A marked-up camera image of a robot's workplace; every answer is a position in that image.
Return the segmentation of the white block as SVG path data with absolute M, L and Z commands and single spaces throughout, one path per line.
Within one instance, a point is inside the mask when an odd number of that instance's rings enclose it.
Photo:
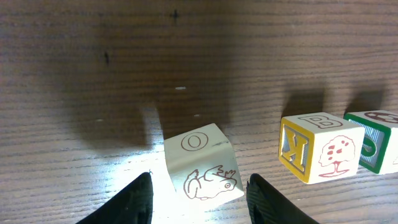
M 216 124 L 164 141 L 176 194 L 192 210 L 210 210 L 244 195 L 233 146 Z

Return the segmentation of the yellow edged letter block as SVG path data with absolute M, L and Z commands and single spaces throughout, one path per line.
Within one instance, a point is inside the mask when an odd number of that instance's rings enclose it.
M 365 128 L 325 112 L 284 116 L 278 158 L 305 184 L 356 175 Z

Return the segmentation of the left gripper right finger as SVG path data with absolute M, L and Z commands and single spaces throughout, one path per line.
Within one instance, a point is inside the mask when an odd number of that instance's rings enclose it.
M 246 187 L 252 224 L 318 224 L 259 174 L 252 174 Z

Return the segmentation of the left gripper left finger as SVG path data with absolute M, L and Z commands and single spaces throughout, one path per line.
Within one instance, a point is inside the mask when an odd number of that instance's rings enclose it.
M 151 224 L 153 197 L 151 174 L 144 172 L 76 224 Z

